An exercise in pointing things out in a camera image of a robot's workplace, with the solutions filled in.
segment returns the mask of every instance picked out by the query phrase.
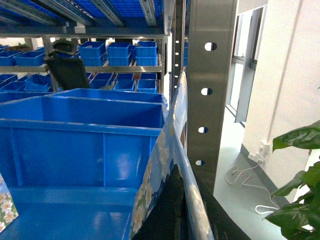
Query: potted plant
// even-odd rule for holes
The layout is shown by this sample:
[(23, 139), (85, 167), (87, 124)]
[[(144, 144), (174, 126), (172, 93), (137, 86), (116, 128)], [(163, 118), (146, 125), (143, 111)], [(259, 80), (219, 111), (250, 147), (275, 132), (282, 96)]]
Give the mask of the potted plant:
[[(320, 121), (274, 138), (272, 150), (290, 146), (320, 149)], [(281, 228), (281, 234), (288, 240), (320, 240), (320, 161), (309, 167), (308, 171), (298, 172), (290, 182), (273, 192), (271, 197), (287, 196), (293, 189), (305, 185), (309, 187), (309, 192), (266, 217)]]

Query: green plant leaf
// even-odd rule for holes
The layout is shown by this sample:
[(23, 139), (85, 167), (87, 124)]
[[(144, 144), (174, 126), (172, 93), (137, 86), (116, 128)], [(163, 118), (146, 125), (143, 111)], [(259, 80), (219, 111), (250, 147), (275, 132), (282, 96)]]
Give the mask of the green plant leaf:
[(290, 146), (299, 149), (320, 149), (320, 121), (274, 138), (272, 150), (275, 151)]
[(281, 234), (289, 240), (305, 240), (311, 234), (309, 231), (301, 231), (299, 229), (281, 228)]
[(314, 192), (308, 191), (305, 195), (298, 197), (295, 203), (300, 203), (302, 200), (304, 200), (305, 204), (307, 204), (307, 202), (312, 202), (312, 200), (314, 199), (314, 195)]
[(283, 187), (281, 187), (278, 190), (271, 193), (271, 197), (273, 198), (274, 196), (287, 196), (287, 195), (289, 195), (293, 189), (297, 189), (300, 186), (300, 184), (302, 184), (302, 180), (300, 178), (305, 173), (306, 173), (305, 171), (298, 172), (290, 182), (288, 182)]
[(285, 205), (265, 219), (281, 228), (296, 229), (308, 224), (308, 206), (300, 203)]
[(301, 180), (308, 186), (316, 186), (320, 182), (320, 161), (309, 167), (308, 171), (301, 177)]

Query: metal shelf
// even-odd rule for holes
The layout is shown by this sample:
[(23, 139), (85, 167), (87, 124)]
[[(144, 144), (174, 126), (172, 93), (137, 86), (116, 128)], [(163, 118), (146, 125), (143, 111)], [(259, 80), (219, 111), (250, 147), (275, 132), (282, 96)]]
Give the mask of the metal shelf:
[(109, 66), (109, 62), (107, 61), (103, 66), (86, 66), (85, 70), (90, 73), (109, 73), (109, 72), (117, 72), (117, 73), (161, 73), (162, 62), (161, 55), (158, 54), (158, 66), (137, 66), (137, 61), (134, 59), (131, 61), (129, 66)]
[(0, 66), (0, 73), (45, 73), (48, 66)]

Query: white flower pattern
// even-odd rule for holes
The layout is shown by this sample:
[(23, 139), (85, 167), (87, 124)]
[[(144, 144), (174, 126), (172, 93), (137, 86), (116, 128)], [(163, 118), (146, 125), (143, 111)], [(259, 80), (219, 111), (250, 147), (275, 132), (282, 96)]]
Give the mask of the white flower pattern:
[(13, 205), (12, 201), (4, 200), (3, 204), (1, 205), (2, 212), (5, 212), (5, 213), (11, 212), (12, 205)]

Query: black fabric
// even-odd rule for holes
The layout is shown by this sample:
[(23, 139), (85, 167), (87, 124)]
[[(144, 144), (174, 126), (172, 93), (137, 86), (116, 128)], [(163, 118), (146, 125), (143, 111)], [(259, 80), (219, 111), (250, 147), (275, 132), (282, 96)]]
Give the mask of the black fabric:
[(89, 89), (85, 65), (80, 58), (46, 57), (45, 63), (63, 90)]
[(206, 208), (207, 216), (215, 240), (251, 240), (244, 231), (229, 217), (223, 207), (215, 199), (195, 172), (202, 201)]
[(174, 165), (151, 213), (133, 240), (186, 239), (184, 194), (183, 180), (178, 166)]

